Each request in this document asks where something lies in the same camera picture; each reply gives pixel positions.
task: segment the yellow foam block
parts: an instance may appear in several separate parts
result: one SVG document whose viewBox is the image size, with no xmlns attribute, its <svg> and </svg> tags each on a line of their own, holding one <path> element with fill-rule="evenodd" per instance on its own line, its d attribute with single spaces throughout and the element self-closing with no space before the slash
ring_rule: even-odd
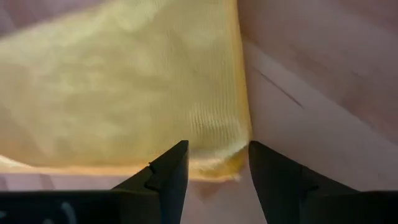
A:
<svg viewBox="0 0 398 224">
<path fill-rule="evenodd" d="M 131 175 L 182 139 L 236 177 L 251 126 L 235 0 L 115 0 L 0 41 L 0 172 Z"/>
</svg>

